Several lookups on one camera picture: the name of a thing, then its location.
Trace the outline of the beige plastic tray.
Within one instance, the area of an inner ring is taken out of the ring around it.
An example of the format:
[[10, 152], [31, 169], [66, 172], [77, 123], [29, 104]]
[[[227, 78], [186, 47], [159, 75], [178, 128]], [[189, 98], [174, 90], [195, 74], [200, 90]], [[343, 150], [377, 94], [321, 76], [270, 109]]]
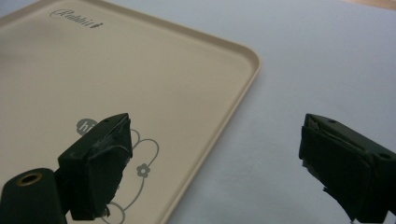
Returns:
[[134, 155], [92, 224], [166, 224], [260, 67], [245, 46], [102, 0], [1, 16], [0, 191], [126, 113]]

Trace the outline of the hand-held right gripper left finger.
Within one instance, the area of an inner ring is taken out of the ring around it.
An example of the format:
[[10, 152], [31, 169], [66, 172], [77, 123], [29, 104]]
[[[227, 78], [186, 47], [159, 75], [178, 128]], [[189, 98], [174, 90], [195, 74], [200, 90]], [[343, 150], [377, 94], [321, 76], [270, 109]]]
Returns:
[[103, 119], [59, 156], [59, 174], [71, 186], [68, 210], [74, 220], [107, 214], [133, 156], [130, 124], [126, 113]]

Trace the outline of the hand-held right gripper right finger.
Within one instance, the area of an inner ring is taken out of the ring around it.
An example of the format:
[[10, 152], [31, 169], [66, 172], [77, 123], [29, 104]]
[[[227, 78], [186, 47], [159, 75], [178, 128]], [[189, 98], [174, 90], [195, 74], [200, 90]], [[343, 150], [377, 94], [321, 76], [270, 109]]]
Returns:
[[307, 114], [299, 158], [350, 220], [396, 216], [396, 153], [326, 117]]

